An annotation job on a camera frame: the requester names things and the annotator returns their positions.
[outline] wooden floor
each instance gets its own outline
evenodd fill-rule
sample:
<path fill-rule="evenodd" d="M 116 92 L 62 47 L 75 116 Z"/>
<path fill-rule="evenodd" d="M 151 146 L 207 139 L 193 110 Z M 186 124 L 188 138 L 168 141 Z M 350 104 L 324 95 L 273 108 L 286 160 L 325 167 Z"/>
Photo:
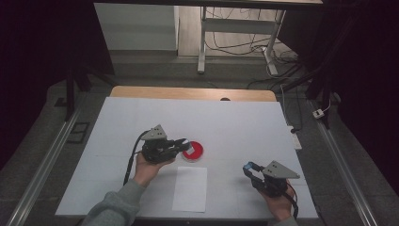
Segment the wooden floor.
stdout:
<path fill-rule="evenodd" d="M 200 48 L 200 15 L 201 8 L 199 7 L 179 7 L 179 57 L 198 56 Z M 275 16 L 276 11 L 268 9 L 207 8 L 207 18 L 214 17 L 240 20 L 274 21 Z M 243 54 L 250 52 L 251 46 L 266 45 L 268 43 L 267 39 L 269 37 L 270 36 L 268 35 L 207 32 L 205 41 L 209 47 L 213 49 L 221 49 L 236 55 L 228 54 L 222 51 L 211 50 L 208 47 L 206 47 L 205 53 L 207 57 L 263 57 L 260 51 L 256 51 L 247 55 Z M 246 45 L 223 48 L 226 46 L 240 44 Z M 274 45 L 274 50 L 276 51 L 276 54 L 279 55 L 280 53 L 289 51 L 290 49 L 277 40 L 277 43 Z"/>

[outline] person's right hand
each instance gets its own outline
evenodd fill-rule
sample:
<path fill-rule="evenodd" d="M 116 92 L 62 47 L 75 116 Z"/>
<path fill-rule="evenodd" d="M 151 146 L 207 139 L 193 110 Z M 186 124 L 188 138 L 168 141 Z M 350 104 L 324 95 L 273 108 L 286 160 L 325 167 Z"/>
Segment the person's right hand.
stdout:
<path fill-rule="evenodd" d="M 291 197 L 295 195 L 294 190 L 290 186 L 288 186 L 286 192 Z M 284 196 L 270 198 L 261 191 L 259 191 L 259 193 L 261 193 L 262 197 L 267 202 L 267 206 L 269 207 L 270 212 L 276 218 L 276 220 L 283 221 L 291 216 L 292 204 L 289 200 L 287 200 L 287 198 L 285 198 Z"/>

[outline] paper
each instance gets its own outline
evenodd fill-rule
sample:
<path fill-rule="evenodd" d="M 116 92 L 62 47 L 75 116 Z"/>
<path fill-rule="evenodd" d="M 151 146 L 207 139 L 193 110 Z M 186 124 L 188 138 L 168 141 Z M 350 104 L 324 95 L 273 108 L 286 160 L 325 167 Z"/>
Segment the paper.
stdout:
<path fill-rule="evenodd" d="M 206 168 L 178 167 L 172 210 L 205 212 Z"/>

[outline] triangular metal bracket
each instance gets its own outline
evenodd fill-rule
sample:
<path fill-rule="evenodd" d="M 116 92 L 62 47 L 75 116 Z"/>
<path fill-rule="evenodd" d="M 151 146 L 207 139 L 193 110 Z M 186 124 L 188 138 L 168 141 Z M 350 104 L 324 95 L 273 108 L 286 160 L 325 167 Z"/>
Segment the triangular metal bracket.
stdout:
<path fill-rule="evenodd" d="M 142 140 L 152 140 L 152 139 L 161 139 L 167 138 L 167 134 L 160 124 L 153 127 L 147 134 L 141 137 Z"/>
<path fill-rule="evenodd" d="M 282 164 L 280 164 L 277 161 L 272 161 L 266 168 L 262 170 L 262 173 L 274 177 L 274 178 L 299 178 L 299 174 L 296 172 L 284 167 Z"/>

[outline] gray carpet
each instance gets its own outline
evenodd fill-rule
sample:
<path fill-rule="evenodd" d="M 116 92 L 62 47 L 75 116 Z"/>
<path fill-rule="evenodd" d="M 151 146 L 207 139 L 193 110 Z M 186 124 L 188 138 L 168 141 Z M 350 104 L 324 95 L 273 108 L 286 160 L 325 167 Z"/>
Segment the gray carpet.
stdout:
<path fill-rule="evenodd" d="M 241 64 L 232 62 L 223 64 L 219 60 L 209 60 L 205 75 L 197 75 L 197 64 L 191 59 L 160 60 L 157 63 L 116 63 L 116 77 L 121 85 L 245 89 L 247 84 L 265 79 L 265 66 L 262 62 L 248 61 Z M 57 206 L 67 188 L 84 151 L 89 133 L 100 112 L 104 98 L 111 87 L 98 78 L 91 76 L 93 84 L 84 109 L 77 119 L 75 130 L 68 137 L 51 174 L 49 175 L 38 200 L 33 206 L 25 225 L 76 225 L 77 218 L 55 217 Z M 251 89 L 268 89 L 270 83 L 257 83 Z M 303 98 L 306 85 L 286 93 L 285 107 L 287 117 L 297 132 L 303 149 L 297 153 L 304 170 L 314 204 L 327 225 L 363 225 L 356 206 L 353 204 L 343 179 L 334 164 L 324 142 L 316 120 L 311 116 L 307 100 Z M 48 99 L 40 116 L 21 143 L 14 156 L 0 172 L 0 225 L 5 225 L 10 214 L 30 179 L 50 147 L 64 117 L 65 107 L 55 106 L 58 98 L 65 97 L 65 84 L 55 84 L 48 91 Z M 330 109 L 330 125 L 333 136 L 339 143 L 346 160 L 356 175 L 366 200 L 372 206 L 380 225 L 399 225 L 399 199 L 374 165 L 373 160 L 363 150 L 355 137 L 340 121 L 336 105 Z M 300 219 L 300 225 L 325 225 L 321 219 Z"/>

